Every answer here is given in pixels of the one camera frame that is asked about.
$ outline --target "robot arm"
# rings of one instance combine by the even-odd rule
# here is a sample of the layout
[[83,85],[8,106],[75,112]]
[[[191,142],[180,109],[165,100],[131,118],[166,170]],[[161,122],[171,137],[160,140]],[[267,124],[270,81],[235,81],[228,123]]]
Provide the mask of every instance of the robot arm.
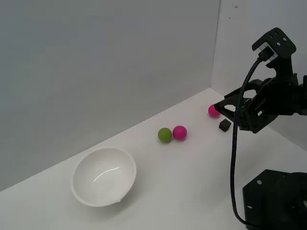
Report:
[[[245,131],[259,132],[278,115],[307,115],[307,76],[303,84],[298,84],[296,74],[292,70],[291,55],[296,46],[279,28],[274,28],[263,35],[252,49],[270,48],[273,55],[267,67],[276,71],[274,78],[264,81],[252,80],[245,91],[255,90],[254,98],[243,98],[239,112],[239,128]],[[228,119],[234,121],[234,112],[225,108],[226,105],[237,107],[241,88],[226,95],[224,100],[214,105],[215,109]]]

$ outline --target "green ball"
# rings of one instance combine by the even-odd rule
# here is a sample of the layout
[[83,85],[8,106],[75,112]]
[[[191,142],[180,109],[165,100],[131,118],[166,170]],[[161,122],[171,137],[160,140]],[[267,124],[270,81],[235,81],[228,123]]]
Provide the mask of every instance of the green ball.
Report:
[[162,128],[158,132],[158,138],[164,143],[169,143],[172,140],[172,131],[169,128]]

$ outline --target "white table surface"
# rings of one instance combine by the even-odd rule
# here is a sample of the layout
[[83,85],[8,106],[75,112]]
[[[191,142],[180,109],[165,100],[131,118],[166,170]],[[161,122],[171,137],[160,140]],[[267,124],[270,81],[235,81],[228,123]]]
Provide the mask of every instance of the white table surface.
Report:
[[[229,194],[232,132],[224,119],[208,117],[222,96],[212,89],[159,113],[35,176],[0,192],[3,230],[244,230]],[[162,144],[161,127],[184,125],[184,142]],[[73,169],[100,147],[126,149],[137,165],[135,184],[120,202],[87,207],[70,190]],[[243,216],[242,187],[264,169],[307,172],[307,152],[270,128],[238,135],[236,190]]]

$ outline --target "black cable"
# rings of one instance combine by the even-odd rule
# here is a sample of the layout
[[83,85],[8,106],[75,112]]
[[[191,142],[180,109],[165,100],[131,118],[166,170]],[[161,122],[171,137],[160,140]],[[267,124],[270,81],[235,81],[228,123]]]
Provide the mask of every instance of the black cable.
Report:
[[246,222],[245,220],[243,220],[237,211],[236,208],[236,195],[235,195],[235,168],[236,168],[236,142],[237,142],[237,133],[238,133],[238,121],[239,121],[239,110],[241,109],[241,104],[242,104],[242,100],[243,100],[243,95],[244,92],[246,90],[247,84],[251,78],[251,76],[253,75],[255,69],[257,68],[257,66],[262,62],[262,58],[257,58],[257,60],[255,61],[255,63],[253,64],[253,66],[251,67],[251,69],[249,70],[243,85],[240,89],[240,93],[239,93],[239,99],[238,99],[238,103],[236,106],[236,110],[235,110],[235,115],[234,115],[234,128],[233,128],[233,134],[232,134],[232,150],[231,150],[231,164],[230,164],[230,195],[231,195],[231,202],[232,202],[232,208],[234,210],[234,214],[236,216],[236,218],[242,223],[245,224],[248,227],[252,227],[252,228],[260,228],[260,226],[251,224]]

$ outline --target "small black block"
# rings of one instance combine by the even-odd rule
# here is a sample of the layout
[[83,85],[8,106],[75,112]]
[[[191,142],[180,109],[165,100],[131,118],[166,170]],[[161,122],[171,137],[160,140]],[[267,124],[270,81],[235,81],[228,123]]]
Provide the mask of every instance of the small black block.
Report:
[[229,129],[230,125],[231,123],[227,119],[224,119],[223,121],[221,121],[219,128],[222,131],[226,132]]

